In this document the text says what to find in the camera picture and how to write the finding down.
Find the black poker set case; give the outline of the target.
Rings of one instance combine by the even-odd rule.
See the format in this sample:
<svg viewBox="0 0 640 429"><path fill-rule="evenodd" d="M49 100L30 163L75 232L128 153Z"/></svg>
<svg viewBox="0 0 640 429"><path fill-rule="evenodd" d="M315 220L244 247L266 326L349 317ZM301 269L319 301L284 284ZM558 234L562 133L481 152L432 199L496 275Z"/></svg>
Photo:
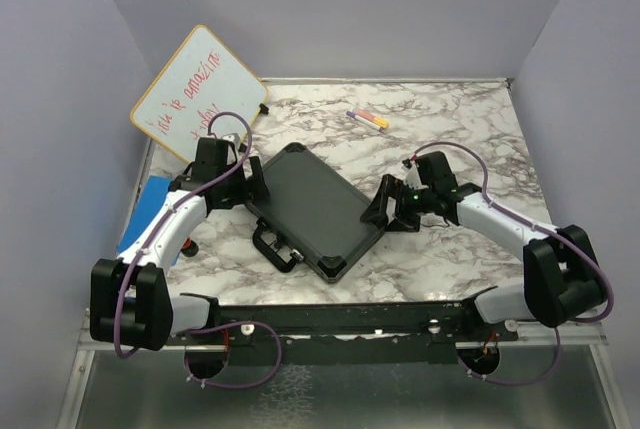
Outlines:
<svg viewBox="0 0 640 429"><path fill-rule="evenodd" d="M329 284L382 237L384 212L364 217L371 200L299 142L263 166L269 196L246 207L257 217L254 247L280 272L307 264Z"/></svg>

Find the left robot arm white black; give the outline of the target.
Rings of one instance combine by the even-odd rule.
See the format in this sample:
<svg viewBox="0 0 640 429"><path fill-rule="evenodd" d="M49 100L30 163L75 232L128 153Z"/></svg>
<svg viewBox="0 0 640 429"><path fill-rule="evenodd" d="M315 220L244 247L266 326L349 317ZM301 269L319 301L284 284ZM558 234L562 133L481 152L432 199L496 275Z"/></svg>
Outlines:
<svg viewBox="0 0 640 429"><path fill-rule="evenodd" d="M257 156L240 153L228 138L202 138L196 156L168 185L148 226L115 259L91 271L89 330L99 342L157 351L175 334L188 332L206 344L220 334L221 320L207 296L171 295L167 270L193 231L214 210L267 199Z"/></svg>

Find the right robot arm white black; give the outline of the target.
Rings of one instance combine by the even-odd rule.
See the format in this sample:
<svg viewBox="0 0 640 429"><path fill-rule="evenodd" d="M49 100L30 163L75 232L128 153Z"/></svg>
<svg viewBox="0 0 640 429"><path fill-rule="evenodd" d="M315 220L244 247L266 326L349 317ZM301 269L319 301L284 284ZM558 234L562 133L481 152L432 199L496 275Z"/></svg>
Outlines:
<svg viewBox="0 0 640 429"><path fill-rule="evenodd" d="M583 229L537 223L499 205L485 186L459 183L441 151L414 156L404 165L404 179L383 177L362 222L389 232L417 232L422 217L434 214L490 239L523 265L521 283L470 297L472 308L459 316L467 338L481 340L506 320L555 328L584 320L587 311L609 303L610 286Z"/></svg>

